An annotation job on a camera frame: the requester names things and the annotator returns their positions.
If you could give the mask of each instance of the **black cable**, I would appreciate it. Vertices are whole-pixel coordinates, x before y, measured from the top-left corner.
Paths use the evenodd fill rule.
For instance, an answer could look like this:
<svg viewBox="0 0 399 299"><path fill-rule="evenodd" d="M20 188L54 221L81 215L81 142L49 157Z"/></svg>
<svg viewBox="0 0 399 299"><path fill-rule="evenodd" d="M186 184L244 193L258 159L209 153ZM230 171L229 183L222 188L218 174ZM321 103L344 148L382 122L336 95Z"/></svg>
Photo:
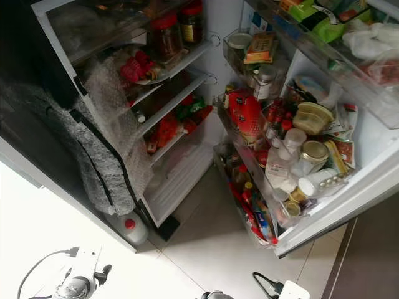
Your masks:
<svg viewBox="0 0 399 299"><path fill-rule="evenodd" d="M257 276L265 279L265 281L268 282L268 284L270 284L274 291L278 294L281 293L282 288L284 287L284 285L281 282L274 282L270 279L268 279L266 276L264 276L263 274L260 274L259 272L253 272L252 276L254 277L255 281L257 282L257 284L260 286L260 288L262 289L262 291L266 294L266 296L268 297L268 299L278 299L280 296L279 295L270 295L267 290L264 288L264 286L261 284L261 282L259 281L259 279L257 279Z"/></svg>
<svg viewBox="0 0 399 299"><path fill-rule="evenodd" d="M76 256L77 250L78 250L77 247L73 247L73 248L67 249L67 250L59 250L59 251L52 252L51 254L47 254L44 258L40 259L40 261L38 261L38 262L26 273L24 279L22 279L21 283L19 284L17 299L20 299L22 286L24 285L26 279L28 278L28 276L32 273L32 271L33 271L41 262L43 262L46 258L48 258L49 256L54 255L54 254L69 254L70 256L73 256L73 255Z"/></svg>

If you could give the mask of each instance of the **power cord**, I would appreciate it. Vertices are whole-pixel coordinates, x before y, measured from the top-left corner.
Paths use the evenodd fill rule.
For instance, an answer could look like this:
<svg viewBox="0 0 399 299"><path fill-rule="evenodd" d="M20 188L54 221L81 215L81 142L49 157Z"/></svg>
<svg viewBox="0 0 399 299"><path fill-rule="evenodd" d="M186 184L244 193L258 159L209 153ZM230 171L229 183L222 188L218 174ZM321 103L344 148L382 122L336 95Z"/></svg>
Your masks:
<svg viewBox="0 0 399 299"><path fill-rule="evenodd" d="M260 288L262 289L262 291L266 294L266 296L268 297L268 299L278 299L280 297L279 294L281 294L282 288L284 288L284 285L281 282L274 282L270 279L268 279L266 276L264 276L263 274L260 274L259 272L253 272L252 276L254 277L255 281L257 282L257 284L260 286ZM278 294L278 295L270 295L267 290L263 287L263 285L261 284L261 282L259 281L259 279L257 278L257 276L265 279L265 281L268 282L268 284L270 284L274 291Z"/></svg>
<svg viewBox="0 0 399 299"><path fill-rule="evenodd" d="M22 286L24 285L26 279L28 278L28 276L32 273L32 271L33 271L41 262L43 262L46 258L48 258L48 257L50 257L51 255L54 255L54 254L69 254L70 257L76 257L78 250L79 250L79 247L72 247L71 249L67 249L67 250L54 251L54 252L52 252L51 254L47 254L45 257L43 257L42 259L40 259L40 260L26 273L24 279L22 279L21 283L19 284L17 299L20 299L20 297L21 297Z"/></svg>

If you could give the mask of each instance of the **white bottle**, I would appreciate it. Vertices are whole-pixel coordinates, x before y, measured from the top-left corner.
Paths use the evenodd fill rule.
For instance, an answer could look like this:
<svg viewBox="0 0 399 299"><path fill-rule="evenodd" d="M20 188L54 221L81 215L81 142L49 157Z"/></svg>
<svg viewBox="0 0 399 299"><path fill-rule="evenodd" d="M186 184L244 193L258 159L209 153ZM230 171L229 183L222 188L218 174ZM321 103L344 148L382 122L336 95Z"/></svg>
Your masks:
<svg viewBox="0 0 399 299"><path fill-rule="evenodd" d="M105 214L105 218L132 245L138 246L147 240L148 229L136 213L122 216Z"/></svg>

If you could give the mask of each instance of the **refrigerator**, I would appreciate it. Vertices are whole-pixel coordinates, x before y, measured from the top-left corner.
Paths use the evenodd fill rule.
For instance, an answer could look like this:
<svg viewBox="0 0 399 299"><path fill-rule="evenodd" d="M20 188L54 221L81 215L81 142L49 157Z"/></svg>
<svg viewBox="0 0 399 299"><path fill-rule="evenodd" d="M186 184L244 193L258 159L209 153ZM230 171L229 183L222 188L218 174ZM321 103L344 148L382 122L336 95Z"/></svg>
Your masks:
<svg viewBox="0 0 399 299"><path fill-rule="evenodd" d="M56 83L53 83L49 90L54 101L76 123L84 127L84 133L93 135L97 138L96 142L110 152L109 157L112 158L109 158L108 163L118 164L118 179L124 184L123 198L130 196L130 199L126 199L130 201L130 207L165 238L170 237L178 226L171 214L208 168L216 164L221 168L222 178L224 177L218 148L226 143L235 147L269 206L278 243L263 246L265 250L274 250L278 257L283 257L301 245L332 231L399 190L399 103L395 94L368 78L340 45L324 43L312 32L304 29L278 2L204 0L204 40L191 47L188 53L168 70L164 82L147 86L142 93L135 96L134 102L128 105L126 98L111 98L102 92L97 93L93 88L95 78L87 78L81 71L82 63L91 57L103 55L113 43L126 39L129 34L129 38L137 38L139 33L132 34L137 32L137 28L147 26L151 20L176 10L189 1L136 1L147 6L134 10L135 13L129 15L127 21L121 21L118 15L119 21L112 26L104 18L97 19L95 14L99 14L99 8L97 11L93 8L99 5L101 9L101 5L110 2L112 1L24 1L22 10L29 20L27 23L31 24L36 47L42 55L42 63L53 72L52 80ZM92 11L79 16L79 6L83 6L84 11ZM283 228L277 216L281 203L276 199L276 190L265 176L264 169L259 167L250 147L234 129L228 113L221 107L221 98L227 84L234 82L238 86L245 86L242 74L228 61L226 38L236 30L245 31L250 28L255 13L272 26L279 41L278 51L289 61L285 83L291 82L298 75L306 75L316 78L318 83L328 90L334 82L344 90L341 101L358 106L358 119L352 137L355 144L356 171L336 193L324 197L305 215ZM102 30L97 30L94 37L90 38L74 36L71 34L73 31L67 34L60 32L60 19L64 22L62 24L66 23L69 26L74 22L82 22L82 16L92 23L101 20ZM81 26L83 31L90 30L90 26L84 26ZM174 82L177 82L179 87L172 87L175 93L163 106L143 124L134 123L134 130L126 130L129 128L135 106L144 103L148 97L156 95L168 84L174 86ZM107 85L104 81L100 83L103 86ZM140 159L127 161L129 155L125 153L125 147L144 146L142 136L193 92L202 95L206 104L213 106L211 113L195 130L190 134L177 134L152 156L140 156L139 151L135 149L137 151L134 153ZM287 88L284 85L281 94L286 92ZM97 97L111 100L99 105ZM80 101L78 107L74 106L77 98ZM86 114L82 113L79 107L83 107ZM0 142L2 157L5 157L14 169L38 186L45 186L55 192L114 238L135 250L110 226L90 201L83 201L79 196L65 190L64 185L57 183L52 173L43 171L40 165L37 165L37 160L45 157L39 156L34 161L29 155L21 152L21 144L11 143L4 136ZM90 156L89 143L83 147ZM101 159L94 159L92 166L99 168L101 172L104 170L101 170L100 162ZM228 183L226 178L220 180L220 184ZM238 212L244 225L248 227L248 219L239 204ZM248 234L256 239L250 229Z"/></svg>

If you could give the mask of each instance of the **tile floor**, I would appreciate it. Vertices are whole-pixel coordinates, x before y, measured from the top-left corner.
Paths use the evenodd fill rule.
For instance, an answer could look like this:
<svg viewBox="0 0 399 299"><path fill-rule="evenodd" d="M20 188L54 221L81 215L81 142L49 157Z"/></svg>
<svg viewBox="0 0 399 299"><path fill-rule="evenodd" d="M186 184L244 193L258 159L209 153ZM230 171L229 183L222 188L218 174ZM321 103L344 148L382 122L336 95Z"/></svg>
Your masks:
<svg viewBox="0 0 399 299"><path fill-rule="evenodd" d="M15 298L19 282L39 257L71 246L101 245L97 269L108 263L113 269L93 299L187 299L212 290L234 299L265 299L251 277L253 271L298 282L316 299L322 295L344 233L338 229L278 259L272 250L252 243L227 186L222 187L212 166L175 211L182 225L171 240L166 243L151 234L143 252L132 254L49 190L32 187L0 164L0 174L4 173L0 175L0 281L8 283L0 288L0 298ZM27 223L29 233L15 237L27 232ZM35 246L27 252L29 244ZM31 275L21 298L32 297L46 277L60 272L57 263L48 261Z"/></svg>

